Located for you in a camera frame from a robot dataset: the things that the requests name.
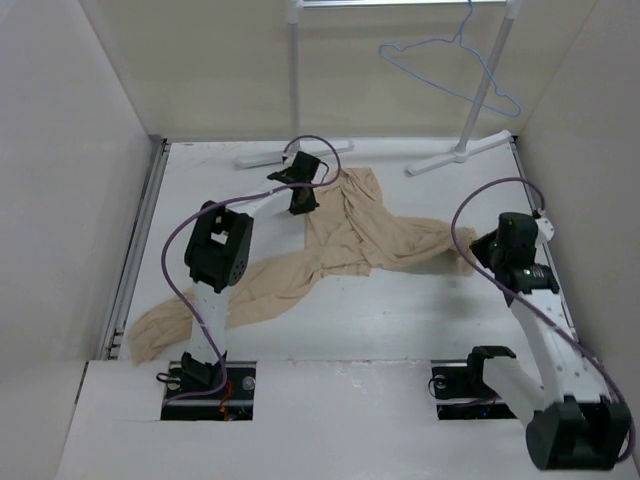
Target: garment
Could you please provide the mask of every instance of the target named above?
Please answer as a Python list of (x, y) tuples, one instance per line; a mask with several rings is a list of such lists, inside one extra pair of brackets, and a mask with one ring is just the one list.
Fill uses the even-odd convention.
[[(335, 183), (315, 194), (320, 206), (306, 217), (304, 250), (249, 265), (233, 287), (227, 328), (277, 317), (328, 275), (367, 276), (373, 268), (402, 271), (447, 252), (459, 273), (471, 271), (455, 251), (450, 224), (393, 215), (384, 207), (370, 168), (344, 169)], [(475, 232), (460, 228), (457, 233), (472, 255)], [(148, 361), (167, 345), (189, 338), (190, 328), (191, 316), (177, 298), (154, 307), (129, 333), (134, 362)]]

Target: purple cable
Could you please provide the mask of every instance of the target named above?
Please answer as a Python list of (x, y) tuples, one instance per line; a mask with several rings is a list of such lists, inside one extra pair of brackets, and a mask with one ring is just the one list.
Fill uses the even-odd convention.
[(220, 368), (222, 370), (222, 381), (220, 382), (220, 385), (218, 385), (217, 387), (212, 388), (211, 390), (206, 390), (206, 391), (202, 391), (202, 392), (181, 393), (179, 395), (176, 395), (175, 397), (171, 397), (171, 399), (169, 399), (169, 400), (165, 400), (164, 405), (167, 405), (168, 403), (171, 403), (171, 402), (173, 402), (175, 400), (182, 400), (182, 399), (185, 399), (185, 398), (192, 398), (192, 397), (205, 397), (205, 396), (208, 396), (208, 395), (212, 395), (212, 394), (217, 393), (220, 390), (222, 390), (224, 388), (224, 386), (227, 384), (227, 364), (226, 364), (226, 362), (224, 360), (224, 357), (222, 356), (222, 353), (220, 352), (220, 349), (218, 349), (218, 346), (216, 345), (215, 340), (211, 336), (211, 333), (209, 332), (209, 329), (207, 328), (206, 323), (202, 319), (202, 316), (200, 315), (200, 313), (198, 312), (196, 307), (180, 291), (180, 289), (176, 286), (176, 284), (173, 283), (173, 280), (171, 279), (171, 276), (169, 275), (169, 270), (167, 268), (167, 252), (169, 251), (169, 247), (171, 246), (171, 243), (173, 243), (173, 241), (178, 236), (178, 234), (182, 230), (184, 230), (191, 222), (195, 221), (196, 219), (198, 219), (202, 215), (206, 215), (207, 213), (210, 213), (210, 212), (212, 212), (214, 210), (217, 210), (218, 208), (221, 208), (221, 207), (224, 207), (224, 206), (227, 206), (227, 205), (231, 205), (233, 203), (247, 202), (247, 201), (250, 201), (250, 200), (258, 200), (260, 198), (269, 197), (269, 196), (273, 195), (274, 193), (281, 192), (282, 190), (286, 190), (286, 189), (290, 189), (290, 188), (326, 187), (327, 185), (331, 185), (336, 180), (338, 180), (338, 177), (340, 176), (340, 173), (342, 172), (342, 163), (340, 161), (340, 155), (338, 155), (338, 152), (333, 147), (333, 145), (331, 145), (331, 143), (329, 143), (329, 141), (325, 140), (324, 138), (319, 137), (317, 135), (300, 135), (299, 137), (296, 137), (293, 140), (291, 140), (287, 144), (287, 146), (284, 147), (284, 153), (287, 153), (287, 150), (289, 149), (289, 147), (291, 147), (291, 145), (293, 145), (295, 142), (298, 142), (299, 140), (302, 140), (302, 139), (305, 139), (305, 138), (312, 139), (312, 140), (318, 140), (320, 142), (323, 142), (325, 145), (327, 145), (329, 147), (329, 149), (331, 150), (331, 152), (335, 156), (336, 163), (338, 164), (338, 169), (336, 171), (336, 174), (333, 176), (333, 178), (331, 180), (325, 182), (324, 181), (324, 177), (323, 177), (323, 180), (320, 183), (289, 183), (287, 185), (282, 185), (281, 187), (274, 188), (273, 190), (268, 191), (268, 192), (256, 193), (254, 195), (247, 195), (247, 196), (244, 196), (244, 197), (229, 198), (227, 200), (223, 200), (223, 201), (215, 203), (213, 205), (209, 205), (208, 207), (203, 208), (202, 210), (194, 213), (189, 218), (187, 218), (185, 221), (183, 221), (180, 225), (178, 225), (176, 227), (176, 229), (173, 232), (171, 232), (171, 234), (167, 238), (167, 241), (165, 242), (164, 247), (162, 247), (162, 253), (160, 254), (160, 265), (162, 267), (162, 275), (164, 276), (164, 279), (166, 280), (167, 284), (169, 285), (169, 288), (173, 291), (173, 293), (176, 294), (176, 296), (180, 299), (180, 301), (186, 305), (186, 307), (189, 309), (189, 311), (191, 312), (193, 317), (198, 322), (198, 325), (200, 326), (200, 329), (202, 330), (202, 333), (204, 334), (205, 338), (207, 339), (207, 342), (209, 342), (209, 345), (211, 345), (211, 348), (213, 349), (213, 351), (215, 352), (216, 356), (218, 357), (218, 362), (220, 363)]
[[(547, 325), (549, 328), (551, 328), (560, 338), (562, 338), (573, 349), (575, 349), (584, 358), (586, 358), (587, 361), (591, 365), (593, 365), (593, 368), (595, 368), (598, 371), (598, 373), (600, 375), (602, 375), (602, 378), (604, 378), (605, 382), (607, 383), (607, 385), (609, 386), (609, 388), (611, 389), (611, 391), (615, 395), (617, 401), (622, 403), (622, 404), (624, 404), (624, 405), (626, 405), (627, 408), (628, 408), (629, 405), (627, 404), (627, 401), (625, 400), (624, 396), (622, 395), (622, 392), (620, 391), (620, 388), (618, 387), (618, 385), (616, 385), (616, 383), (613, 380), (613, 378), (611, 377), (611, 375), (609, 375), (607, 373), (607, 371), (604, 369), (604, 367), (602, 365), (600, 365), (600, 362), (598, 362), (598, 360), (585, 347), (583, 347), (578, 342), (576, 342), (573, 338), (571, 338), (571, 336), (568, 335), (564, 330), (558, 328), (558, 326), (555, 324), (555, 322), (553, 320), (551, 320), (544, 312), (542, 312), (542, 310), (540, 310), (534, 304), (529, 302), (527, 299), (525, 299), (525, 298), (521, 297), (520, 295), (518, 295), (517, 293), (515, 293), (513, 290), (510, 290), (509, 288), (504, 286), (502, 283), (498, 282), (491, 275), (489, 275), (487, 272), (485, 272), (483, 269), (481, 269), (479, 266), (477, 266), (476, 262), (474, 262), (465, 253), (464, 248), (462, 247), (462, 245), (460, 245), (460, 241), (458, 240), (458, 235), (456, 234), (456, 223), (458, 222), (458, 218), (460, 217), (460, 214), (462, 213), (464, 208), (469, 204), (469, 202), (471, 202), (471, 200), (473, 200), (475, 197), (477, 197), (480, 193), (484, 192), (485, 190), (488, 190), (489, 188), (494, 187), (496, 185), (499, 185), (501, 183), (510, 183), (510, 182), (519, 182), (519, 183), (522, 183), (524, 185), (527, 185), (532, 190), (534, 190), (538, 194), (538, 197), (540, 197), (540, 203), (541, 203), (540, 208), (541, 208), (541, 210), (544, 210), (544, 208), (545, 208), (544, 195), (542, 194), (542, 192), (540, 191), (540, 189), (536, 185), (534, 185), (533, 183), (529, 182), (528, 180), (525, 180), (525, 179), (520, 178), (520, 177), (507, 177), (507, 178), (501, 178), (499, 180), (494, 180), (493, 182), (489, 182), (486, 185), (483, 185), (482, 187), (478, 188), (471, 195), (469, 195), (462, 202), (462, 204), (458, 207), (458, 210), (456, 210), (456, 213), (453, 216), (453, 220), (451, 221), (451, 238), (453, 239), (453, 243), (454, 243), (454, 245), (456, 247), (456, 250), (458, 250), (458, 253), (460, 254), (460, 256), (469, 265), (471, 265), (471, 267), (473, 267), (473, 269), (475, 271), (477, 271), (480, 275), (482, 275), (484, 278), (486, 278), (491, 283), (493, 283), (496, 287), (498, 287), (498, 289), (500, 291), (502, 291), (503, 293), (505, 293), (505, 294), (509, 295), (510, 297), (514, 298), (518, 302), (522, 303), (525, 307), (527, 307), (529, 310), (531, 310), (533, 313), (535, 313), (536, 316), (545, 325)], [(635, 445), (636, 445), (636, 427), (635, 427), (635, 424), (634, 424), (633, 418), (632, 418), (631, 419), (631, 426), (629, 427), (629, 435), (627, 437), (627, 448), (624, 450), (622, 455), (620, 455), (620, 457), (618, 458), (618, 463), (624, 462), (629, 457), (631, 457), (631, 455), (633, 455), (633, 450), (635, 448)]]

